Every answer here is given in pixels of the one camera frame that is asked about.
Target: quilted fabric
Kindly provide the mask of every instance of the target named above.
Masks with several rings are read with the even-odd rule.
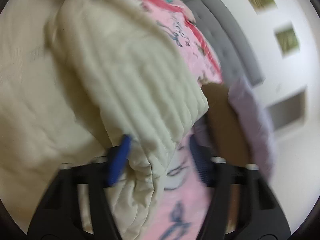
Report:
[[[207,110],[175,45],[128,0],[65,0],[46,35],[74,68],[113,145],[133,138],[129,162],[108,199],[124,239],[141,236],[161,196],[175,148]]]
[[[45,45],[59,1],[10,0],[0,14],[0,198],[25,232],[61,163],[86,164],[112,146],[75,72]]]

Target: tufted headboard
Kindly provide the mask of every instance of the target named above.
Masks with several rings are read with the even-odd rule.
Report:
[[[264,77],[240,26],[221,0],[183,0],[196,18],[196,26],[221,62],[225,83],[245,73],[252,85]]]

